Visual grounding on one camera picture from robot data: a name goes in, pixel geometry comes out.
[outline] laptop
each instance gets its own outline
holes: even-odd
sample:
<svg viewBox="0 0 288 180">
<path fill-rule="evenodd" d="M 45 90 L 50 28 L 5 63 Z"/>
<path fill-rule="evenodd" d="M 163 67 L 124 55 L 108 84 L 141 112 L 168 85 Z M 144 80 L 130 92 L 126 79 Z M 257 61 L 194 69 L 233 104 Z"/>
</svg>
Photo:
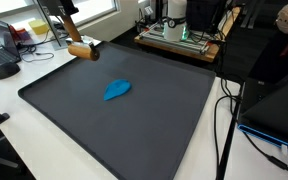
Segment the laptop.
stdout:
<svg viewBox="0 0 288 180">
<path fill-rule="evenodd" d="M 9 25 L 0 21 L 0 65 L 6 62 L 19 62 L 20 54 L 15 45 Z"/>
<path fill-rule="evenodd" d="M 241 113 L 238 122 L 241 131 L 288 147 L 288 83 Z"/>
</svg>

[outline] floor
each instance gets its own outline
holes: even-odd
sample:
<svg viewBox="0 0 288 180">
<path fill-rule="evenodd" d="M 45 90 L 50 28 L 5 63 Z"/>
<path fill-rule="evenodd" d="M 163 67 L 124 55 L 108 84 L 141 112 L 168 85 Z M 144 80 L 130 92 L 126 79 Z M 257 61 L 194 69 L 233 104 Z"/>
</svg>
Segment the floor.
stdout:
<svg viewBox="0 0 288 180">
<path fill-rule="evenodd" d="M 271 7 L 272 3 L 276 4 L 275 1 L 268 0 L 263 6 L 263 11 L 261 11 L 255 23 L 255 29 L 253 30 L 240 28 L 239 25 L 243 19 L 243 16 L 239 17 L 239 20 L 231 31 L 231 34 L 227 37 L 228 46 L 222 67 L 222 71 L 224 73 L 236 74 L 244 79 L 247 77 L 262 49 L 270 40 L 270 37 L 272 37 L 274 32 L 277 30 L 277 27 L 273 23 L 279 8 L 266 8 Z M 132 49 L 143 51 L 143 49 L 134 42 L 134 37 L 137 35 L 138 32 L 135 30 L 135 28 L 130 29 L 121 36 L 112 40 L 112 42 Z M 184 56 L 175 56 L 174 54 L 169 54 L 159 50 L 151 50 L 148 53 L 153 53 L 158 56 L 166 57 L 170 60 L 181 61 L 209 70 L 214 70 L 217 66 L 217 62 L 206 63 Z M 0 165 L 0 180 L 35 179 L 30 171 L 25 167 L 25 164 L 22 162 L 18 154 L 7 141 L 0 144 L 0 157 L 17 162 L 21 165 L 20 169 L 12 169 Z"/>
</svg>

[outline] white device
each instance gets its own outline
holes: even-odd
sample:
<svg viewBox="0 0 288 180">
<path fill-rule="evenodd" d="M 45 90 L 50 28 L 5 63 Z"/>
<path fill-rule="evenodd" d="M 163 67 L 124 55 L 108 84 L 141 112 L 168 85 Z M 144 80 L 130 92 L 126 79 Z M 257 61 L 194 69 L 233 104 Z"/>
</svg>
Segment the white device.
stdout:
<svg viewBox="0 0 288 180">
<path fill-rule="evenodd" d="M 180 41 L 186 29 L 187 0 L 169 0 L 168 14 L 164 20 L 164 38 L 168 41 Z"/>
</svg>

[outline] blue cloth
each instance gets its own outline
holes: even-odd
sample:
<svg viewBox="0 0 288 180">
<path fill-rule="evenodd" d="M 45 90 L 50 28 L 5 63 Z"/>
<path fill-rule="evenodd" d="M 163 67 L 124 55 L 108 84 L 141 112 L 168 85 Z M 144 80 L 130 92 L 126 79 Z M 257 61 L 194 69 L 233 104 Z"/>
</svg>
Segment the blue cloth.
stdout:
<svg viewBox="0 0 288 180">
<path fill-rule="evenodd" d="M 104 94 L 104 101 L 108 101 L 115 97 L 125 94 L 131 89 L 131 83 L 125 79 L 117 79 L 111 82 L 107 87 Z"/>
</svg>

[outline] wall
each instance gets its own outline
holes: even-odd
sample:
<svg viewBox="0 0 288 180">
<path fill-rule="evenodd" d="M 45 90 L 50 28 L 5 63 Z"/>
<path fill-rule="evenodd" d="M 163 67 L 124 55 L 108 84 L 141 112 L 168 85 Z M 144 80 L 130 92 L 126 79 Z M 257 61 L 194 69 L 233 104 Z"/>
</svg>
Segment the wall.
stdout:
<svg viewBox="0 0 288 180">
<path fill-rule="evenodd" d="M 119 0 L 118 12 L 80 26 L 78 30 L 80 34 L 110 41 L 135 26 L 135 20 L 138 20 L 138 9 L 145 3 L 147 2 L 143 1 L 139 4 L 138 0 Z"/>
</svg>

